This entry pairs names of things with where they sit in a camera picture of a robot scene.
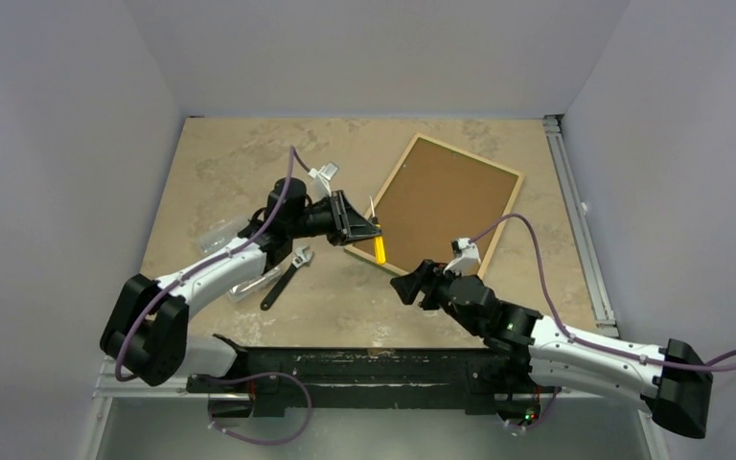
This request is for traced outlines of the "yellow handled screwdriver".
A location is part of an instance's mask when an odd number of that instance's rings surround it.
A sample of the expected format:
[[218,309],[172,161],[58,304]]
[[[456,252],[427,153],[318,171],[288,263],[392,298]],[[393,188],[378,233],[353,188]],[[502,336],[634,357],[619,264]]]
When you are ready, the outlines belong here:
[[[380,228],[380,221],[376,214],[375,202],[371,196],[369,196],[369,204],[370,204],[370,211],[371,211],[371,221],[377,228]],[[375,262],[378,265],[385,265],[387,259],[386,259],[386,251],[385,251],[384,239],[383,239],[382,234],[379,234],[378,236],[374,237],[373,242],[374,242]]]

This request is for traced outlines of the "green picture frame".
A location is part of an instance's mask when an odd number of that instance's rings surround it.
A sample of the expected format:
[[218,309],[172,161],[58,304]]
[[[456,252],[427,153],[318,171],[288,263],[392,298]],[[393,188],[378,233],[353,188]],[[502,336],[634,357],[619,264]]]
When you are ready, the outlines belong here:
[[424,259],[446,263],[452,241],[477,239],[483,275],[500,238],[494,222],[511,212],[525,181],[523,172],[415,133],[409,140],[356,145],[358,210],[377,213],[386,262],[381,269],[402,275]]

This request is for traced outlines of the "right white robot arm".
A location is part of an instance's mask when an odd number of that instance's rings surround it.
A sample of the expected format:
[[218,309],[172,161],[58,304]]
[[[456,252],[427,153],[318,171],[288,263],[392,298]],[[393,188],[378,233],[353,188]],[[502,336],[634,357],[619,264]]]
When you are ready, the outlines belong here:
[[679,436],[706,435],[713,375],[684,341],[641,344],[561,329],[551,316],[498,298],[478,276],[455,274],[432,260],[390,285],[403,304],[444,312],[507,357],[499,375],[511,389],[531,382],[578,389],[628,403]]

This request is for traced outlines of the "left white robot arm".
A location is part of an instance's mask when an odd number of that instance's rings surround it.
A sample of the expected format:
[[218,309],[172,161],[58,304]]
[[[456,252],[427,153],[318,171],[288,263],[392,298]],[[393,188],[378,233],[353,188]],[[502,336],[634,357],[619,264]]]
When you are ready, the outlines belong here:
[[101,350],[115,361],[118,381],[150,386],[173,377],[210,377],[222,391],[244,386],[242,349],[222,335],[191,336],[191,320],[233,287],[279,265],[299,239],[324,237],[344,246],[380,237],[375,218],[366,218],[343,191],[312,200],[304,181],[275,183],[264,208],[222,248],[174,273],[151,279],[141,273],[121,288],[103,334]]

